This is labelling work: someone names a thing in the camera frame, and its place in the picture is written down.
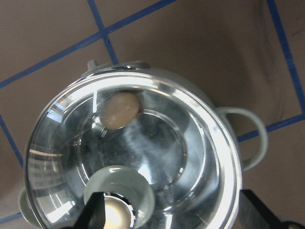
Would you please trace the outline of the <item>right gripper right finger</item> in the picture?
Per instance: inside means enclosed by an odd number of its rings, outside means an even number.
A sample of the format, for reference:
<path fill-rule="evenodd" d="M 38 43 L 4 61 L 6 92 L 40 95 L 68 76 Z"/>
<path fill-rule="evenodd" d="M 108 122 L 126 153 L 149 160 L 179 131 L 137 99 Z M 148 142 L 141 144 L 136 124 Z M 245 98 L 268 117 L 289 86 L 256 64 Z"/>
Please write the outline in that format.
<path fill-rule="evenodd" d="M 286 226 L 250 189 L 240 190 L 240 223 L 244 229 L 285 229 Z"/>

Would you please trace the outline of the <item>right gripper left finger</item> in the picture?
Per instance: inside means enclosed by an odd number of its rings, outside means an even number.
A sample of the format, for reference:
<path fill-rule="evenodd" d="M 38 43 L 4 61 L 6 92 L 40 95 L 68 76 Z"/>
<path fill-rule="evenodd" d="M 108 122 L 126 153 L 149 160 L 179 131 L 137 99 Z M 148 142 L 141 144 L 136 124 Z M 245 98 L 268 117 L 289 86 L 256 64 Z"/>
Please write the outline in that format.
<path fill-rule="evenodd" d="M 103 229 L 105 221 L 104 193 L 94 192 L 85 204 L 72 229 Z"/>

